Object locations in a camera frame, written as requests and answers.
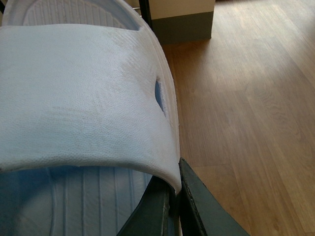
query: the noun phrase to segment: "wall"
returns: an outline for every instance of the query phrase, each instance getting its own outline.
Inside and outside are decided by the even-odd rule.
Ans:
[[[150,0],[152,19],[213,12],[215,0]]]

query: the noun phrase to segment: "slipper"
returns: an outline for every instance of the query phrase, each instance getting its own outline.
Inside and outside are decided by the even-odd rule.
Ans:
[[[2,235],[116,235],[151,175],[179,193],[172,77],[131,7],[9,0],[2,25]]]

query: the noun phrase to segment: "wooden floor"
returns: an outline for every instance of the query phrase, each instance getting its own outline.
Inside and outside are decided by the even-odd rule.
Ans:
[[[315,0],[217,0],[163,48],[181,156],[252,236],[315,236]]]

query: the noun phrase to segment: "chair leg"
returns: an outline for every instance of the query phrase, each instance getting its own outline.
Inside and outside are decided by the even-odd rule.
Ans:
[[[140,11],[141,11],[142,18],[152,29],[152,20],[151,20],[149,0],[139,0],[139,3],[140,3]]]

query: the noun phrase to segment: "gray baseboard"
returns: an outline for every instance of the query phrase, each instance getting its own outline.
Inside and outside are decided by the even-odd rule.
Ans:
[[[213,11],[152,20],[160,44],[211,38]]]

